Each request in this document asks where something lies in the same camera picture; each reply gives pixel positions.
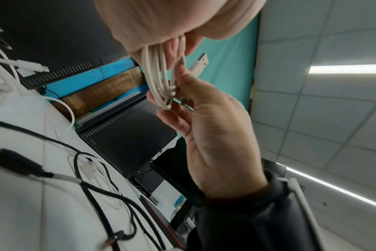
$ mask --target ceiling light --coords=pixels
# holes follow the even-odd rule
[[[309,74],[376,74],[376,65],[312,65]]]
[[[292,168],[290,168],[290,167],[286,167],[286,168],[287,168],[287,170],[290,171],[290,172],[293,172],[293,173],[298,174],[298,175],[300,175],[300,176],[302,176],[302,177],[305,177],[305,178],[307,178],[307,179],[310,179],[310,180],[312,180],[312,181],[314,181],[314,182],[317,182],[317,183],[319,183],[319,184],[322,184],[322,185],[324,185],[324,186],[327,186],[327,187],[329,187],[329,188],[331,188],[331,189],[337,190],[338,192],[341,192],[341,193],[343,193],[343,194],[349,195],[349,196],[351,196],[351,197],[353,197],[353,198],[356,198],[356,199],[358,199],[358,200],[361,200],[361,201],[363,201],[363,202],[366,202],[366,203],[368,203],[368,204],[370,204],[370,205],[376,206],[376,202],[375,202],[375,201],[369,200],[369,199],[367,199],[367,198],[365,198],[365,197],[362,197],[362,196],[360,196],[360,195],[357,195],[357,194],[354,194],[354,193],[352,193],[352,192],[346,191],[345,189],[342,189],[342,188],[340,188],[340,187],[338,187],[338,186],[331,185],[330,183],[324,182],[324,181],[322,181],[322,180],[319,180],[319,179],[317,179],[317,178],[314,178],[314,177],[312,177],[312,176],[309,176],[309,175],[307,175],[307,174],[305,174],[305,173],[302,173],[302,172],[299,172],[299,171],[297,171],[297,170],[294,170],[294,169],[292,169]]]

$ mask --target person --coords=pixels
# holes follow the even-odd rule
[[[145,45],[164,43],[168,68],[204,37],[223,39],[239,32],[265,0],[95,0],[97,10],[130,55],[140,62]],[[251,119],[243,105],[183,65],[175,68],[189,109],[176,102],[158,117],[187,144],[188,170],[203,192],[188,237],[188,250],[324,250],[306,202],[288,183],[264,171]],[[150,92],[148,100],[155,103]]]

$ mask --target vent slot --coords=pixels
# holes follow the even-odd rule
[[[86,133],[85,137],[86,138],[90,138],[91,136],[93,136],[96,133],[100,132],[101,130],[107,128],[108,126],[112,125],[113,123],[115,123],[116,121],[120,120],[121,118],[125,117],[126,115],[128,115],[132,111],[134,111],[133,108],[130,108],[129,110],[126,110],[126,111],[124,111],[124,112],[116,115],[115,117],[109,119],[108,121],[102,123],[98,127],[92,129],[90,132]]]
[[[92,68],[101,66],[103,64],[104,63],[102,62],[101,58],[98,58],[89,62],[74,65],[74,66],[61,69],[55,72],[37,73],[35,75],[24,77],[22,78],[22,83],[26,86],[26,88],[28,88],[29,90],[32,90],[32,89],[36,89],[38,87],[44,86],[46,84],[49,84],[50,82],[55,82],[57,80],[70,77],[77,73],[90,70]]]
[[[301,190],[302,190],[303,193],[304,193],[305,190],[307,189],[307,187],[306,187],[306,186],[303,186],[303,185],[300,185],[300,188],[301,188]]]

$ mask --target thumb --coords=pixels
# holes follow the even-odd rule
[[[212,97],[217,98],[220,90],[210,83],[195,77],[184,65],[175,69],[176,80],[180,90],[194,103],[208,103]]]

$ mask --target table surface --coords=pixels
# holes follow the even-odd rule
[[[35,97],[34,92],[31,95],[10,93],[0,96],[0,121],[54,139],[56,134],[61,135],[69,125],[52,105]],[[73,129],[69,130],[62,140],[99,157]],[[59,145],[0,128],[0,148],[16,151],[42,164],[47,171],[74,176],[73,156]],[[144,208],[138,199],[137,191],[134,191],[135,188],[119,173],[110,173],[114,181],[119,178],[123,195]],[[115,210],[103,195],[95,192],[92,194],[105,212],[113,230],[130,233],[127,211],[124,208]],[[154,236],[143,217],[139,217]],[[163,233],[161,236],[166,247],[172,248]],[[92,251],[99,250],[99,245],[106,238],[98,216],[76,184],[58,180],[27,179],[0,169],[0,250]],[[120,241],[119,245],[121,250],[156,250],[140,228],[132,240]]]

